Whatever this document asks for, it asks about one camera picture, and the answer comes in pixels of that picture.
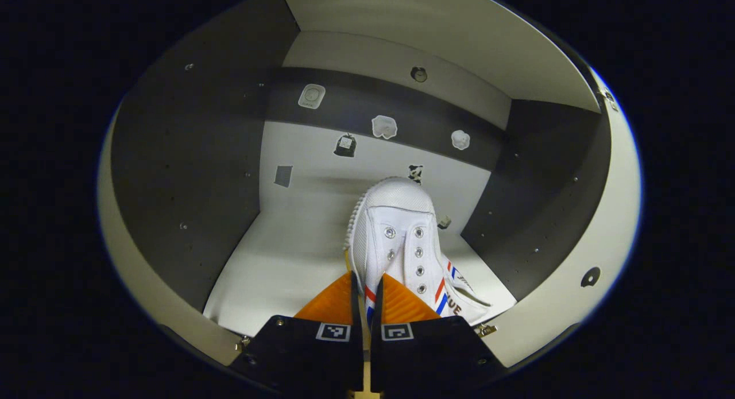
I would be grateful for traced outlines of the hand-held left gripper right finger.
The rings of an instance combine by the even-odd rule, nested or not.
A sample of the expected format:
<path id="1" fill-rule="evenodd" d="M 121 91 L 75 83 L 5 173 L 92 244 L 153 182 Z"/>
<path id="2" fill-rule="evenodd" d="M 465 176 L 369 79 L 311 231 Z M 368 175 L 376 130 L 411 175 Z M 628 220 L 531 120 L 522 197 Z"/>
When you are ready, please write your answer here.
<path id="1" fill-rule="evenodd" d="M 388 274 L 370 330 L 370 390 L 379 396 L 467 397 L 506 375 L 464 318 L 439 318 Z"/>

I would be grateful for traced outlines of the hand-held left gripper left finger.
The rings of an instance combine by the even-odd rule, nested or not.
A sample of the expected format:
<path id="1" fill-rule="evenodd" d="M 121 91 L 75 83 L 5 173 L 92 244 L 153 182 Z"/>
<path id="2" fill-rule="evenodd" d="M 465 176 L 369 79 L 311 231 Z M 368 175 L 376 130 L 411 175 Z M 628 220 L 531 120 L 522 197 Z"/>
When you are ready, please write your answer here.
<path id="1" fill-rule="evenodd" d="M 352 397 L 364 388 L 359 287 L 349 272 L 294 317 L 274 315 L 229 366 L 279 397 Z"/>

